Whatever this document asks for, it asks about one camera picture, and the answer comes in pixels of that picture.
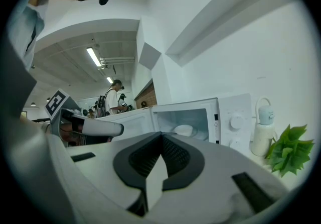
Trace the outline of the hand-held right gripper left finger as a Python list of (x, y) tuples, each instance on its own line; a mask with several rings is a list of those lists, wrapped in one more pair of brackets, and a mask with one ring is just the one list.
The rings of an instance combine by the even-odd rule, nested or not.
[(146, 211), (140, 188), (128, 186), (114, 169), (114, 158), (124, 149), (159, 136), (148, 133), (111, 143), (65, 148), (48, 136), (50, 157), (71, 204), (75, 223), (160, 223)]

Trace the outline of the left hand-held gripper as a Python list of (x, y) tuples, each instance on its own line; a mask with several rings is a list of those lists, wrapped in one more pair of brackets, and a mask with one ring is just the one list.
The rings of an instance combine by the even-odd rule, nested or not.
[(83, 109), (63, 90), (58, 89), (45, 105), (49, 123), (44, 133), (58, 136), (64, 146), (83, 146), (88, 136), (116, 137), (123, 134), (123, 124), (84, 117)]

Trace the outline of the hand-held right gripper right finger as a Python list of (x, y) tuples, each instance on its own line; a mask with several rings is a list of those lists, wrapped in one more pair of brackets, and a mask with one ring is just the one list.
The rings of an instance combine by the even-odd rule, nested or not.
[(226, 146), (163, 135), (168, 178), (149, 211), (159, 223), (267, 223), (288, 195), (272, 174)]

